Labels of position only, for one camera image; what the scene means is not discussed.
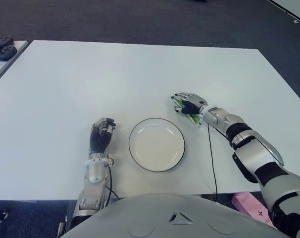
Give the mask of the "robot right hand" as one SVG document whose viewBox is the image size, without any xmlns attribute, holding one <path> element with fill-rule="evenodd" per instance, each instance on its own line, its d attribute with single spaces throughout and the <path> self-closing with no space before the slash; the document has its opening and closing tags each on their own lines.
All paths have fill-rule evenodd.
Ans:
<svg viewBox="0 0 300 238">
<path fill-rule="evenodd" d="M 175 103 L 175 111 L 185 115 L 199 115 L 208 105 L 207 101 L 194 93 L 179 92 L 170 97 Z"/>
</svg>

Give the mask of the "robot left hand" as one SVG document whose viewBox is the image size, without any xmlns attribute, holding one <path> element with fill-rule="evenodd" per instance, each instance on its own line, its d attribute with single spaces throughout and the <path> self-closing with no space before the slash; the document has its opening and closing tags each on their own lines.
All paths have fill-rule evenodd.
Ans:
<svg viewBox="0 0 300 238">
<path fill-rule="evenodd" d="M 108 147 L 116 124 L 114 119 L 101 118 L 92 125 L 90 135 L 90 154 L 103 154 Z"/>
</svg>

